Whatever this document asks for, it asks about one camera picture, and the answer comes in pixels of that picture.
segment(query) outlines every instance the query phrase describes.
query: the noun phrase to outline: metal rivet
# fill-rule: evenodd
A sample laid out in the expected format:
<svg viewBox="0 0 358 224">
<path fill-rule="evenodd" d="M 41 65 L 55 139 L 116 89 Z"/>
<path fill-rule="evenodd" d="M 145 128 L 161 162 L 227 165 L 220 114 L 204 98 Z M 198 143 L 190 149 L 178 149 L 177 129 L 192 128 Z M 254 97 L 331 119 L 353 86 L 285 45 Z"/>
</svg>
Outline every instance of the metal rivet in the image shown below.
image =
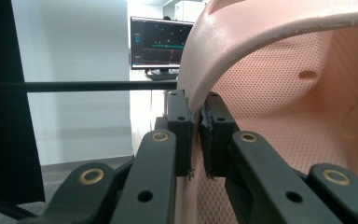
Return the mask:
<svg viewBox="0 0 358 224">
<path fill-rule="evenodd" d="M 242 141 L 248 142 L 248 143 L 257 142 L 257 137 L 251 133 L 244 133 L 243 135 L 241 135 L 241 139 L 242 139 Z"/>
<path fill-rule="evenodd" d="M 96 176 L 94 176 L 91 179 L 87 179 L 86 175 L 91 174 L 91 173 L 96 173 Z M 91 185 L 91 184 L 97 183 L 102 178 L 103 178 L 103 170 L 101 170 L 100 168 L 92 168 L 92 169 L 88 169 L 87 171 L 83 172 L 79 177 L 79 181 L 81 184 Z"/>
<path fill-rule="evenodd" d="M 332 170 L 332 169 L 325 169 L 323 171 L 324 178 L 326 178 L 328 181 L 333 182 L 338 185 L 347 186 L 351 183 L 350 178 L 342 174 L 340 171 Z"/>
<path fill-rule="evenodd" d="M 156 142 L 163 142 L 168 139 L 168 135 L 166 133 L 154 133 L 152 139 Z"/>
</svg>

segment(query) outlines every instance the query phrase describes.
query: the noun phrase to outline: hole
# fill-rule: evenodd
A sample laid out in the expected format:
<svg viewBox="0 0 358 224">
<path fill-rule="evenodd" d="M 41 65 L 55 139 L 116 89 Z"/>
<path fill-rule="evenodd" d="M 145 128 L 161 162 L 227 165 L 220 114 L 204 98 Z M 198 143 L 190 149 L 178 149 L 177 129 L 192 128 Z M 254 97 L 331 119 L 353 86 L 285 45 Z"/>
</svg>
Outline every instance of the hole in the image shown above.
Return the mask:
<svg viewBox="0 0 358 224">
<path fill-rule="evenodd" d="M 141 203 L 147 203 L 152 200 L 153 194 L 149 190 L 144 190 L 138 194 L 138 201 Z"/>
<path fill-rule="evenodd" d="M 168 137 L 169 136 L 166 133 L 154 133 L 152 135 L 152 140 L 155 142 L 164 142 Z"/>
<path fill-rule="evenodd" d="M 286 198 L 290 201 L 292 201 L 293 203 L 302 203 L 302 197 L 292 191 L 286 192 Z"/>
<path fill-rule="evenodd" d="M 79 181 L 83 185 L 92 185 L 103 179 L 103 170 L 100 168 L 92 168 L 84 171 Z"/>
<path fill-rule="evenodd" d="M 84 178 L 87 179 L 87 180 L 92 180 L 92 179 L 96 178 L 98 175 L 99 175 L 98 172 L 93 171 L 93 172 L 87 173 L 87 174 L 84 176 Z"/>
<path fill-rule="evenodd" d="M 318 77 L 318 74 L 312 71 L 304 71 L 298 74 L 298 77 L 305 82 L 311 82 Z"/>
<path fill-rule="evenodd" d="M 338 185 L 347 186 L 351 183 L 351 180 L 347 175 L 342 174 L 340 171 L 337 170 L 323 170 L 323 175 L 324 178 L 326 178 L 328 181 Z"/>
<path fill-rule="evenodd" d="M 251 133 L 245 133 L 241 136 L 241 139 L 245 142 L 253 143 L 257 141 L 257 137 Z"/>
</svg>

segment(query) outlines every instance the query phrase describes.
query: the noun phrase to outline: black panel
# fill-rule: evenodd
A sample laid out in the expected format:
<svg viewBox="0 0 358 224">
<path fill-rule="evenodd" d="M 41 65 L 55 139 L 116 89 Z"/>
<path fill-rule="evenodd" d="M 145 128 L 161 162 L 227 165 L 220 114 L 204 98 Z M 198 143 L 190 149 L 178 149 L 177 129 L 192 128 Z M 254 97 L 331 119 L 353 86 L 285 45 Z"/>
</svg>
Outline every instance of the black panel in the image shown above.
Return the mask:
<svg viewBox="0 0 358 224">
<path fill-rule="evenodd" d="M 0 1 L 0 82 L 24 82 L 10 1 Z M 26 93 L 0 93 L 0 199 L 44 201 L 43 182 Z"/>
</svg>

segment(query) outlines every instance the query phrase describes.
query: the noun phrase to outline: black bracket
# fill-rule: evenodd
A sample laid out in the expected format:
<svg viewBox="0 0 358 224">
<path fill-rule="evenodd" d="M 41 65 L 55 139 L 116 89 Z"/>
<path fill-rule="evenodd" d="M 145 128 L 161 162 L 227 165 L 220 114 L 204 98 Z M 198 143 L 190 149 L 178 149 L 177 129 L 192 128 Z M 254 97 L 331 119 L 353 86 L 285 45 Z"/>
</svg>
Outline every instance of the black bracket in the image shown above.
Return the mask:
<svg viewBox="0 0 358 224">
<path fill-rule="evenodd" d="M 175 133 L 176 142 L 176 175 L 193 176 L 191 167 L 191 148 L 194 121 L 188 109 L 183 90 L 168 93 L 167 114 L 156 119 L 156 129 L 165 129 Z"/>
<path fill-rule="evenodd" d="M 222 97 L 210 92 L 201 109 L 200 139 L 208 177 L 226 176 L 231 135 L 239 128 Z"/>
</svg>

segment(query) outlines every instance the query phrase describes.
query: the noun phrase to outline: white wall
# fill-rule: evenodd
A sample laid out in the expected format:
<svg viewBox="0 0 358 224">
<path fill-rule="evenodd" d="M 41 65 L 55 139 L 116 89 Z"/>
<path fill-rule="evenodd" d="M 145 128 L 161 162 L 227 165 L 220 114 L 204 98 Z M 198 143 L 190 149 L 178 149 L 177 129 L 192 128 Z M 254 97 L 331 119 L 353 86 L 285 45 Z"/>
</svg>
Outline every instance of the white wall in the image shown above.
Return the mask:
<svg viewBox="0 0 358 224">
<path fill-rule="evenodd" d="M 137 17 L 157 18 L 162 19 L 162 6 L 138 4 L 129 2 L 128 15 Z"/>
<path fill-rule="evenodd" d="M 175 20 L 175 7 L 164 7 L 164 16 L 169 16 L 171 20 Z"/>
<path fill-rule="evenodd" d="M 12 4 L 27 82 L 129 80 L 126 0 Z M 132 155 L 127 91 L 28 97 L 42 165 Z"/>
</svg>

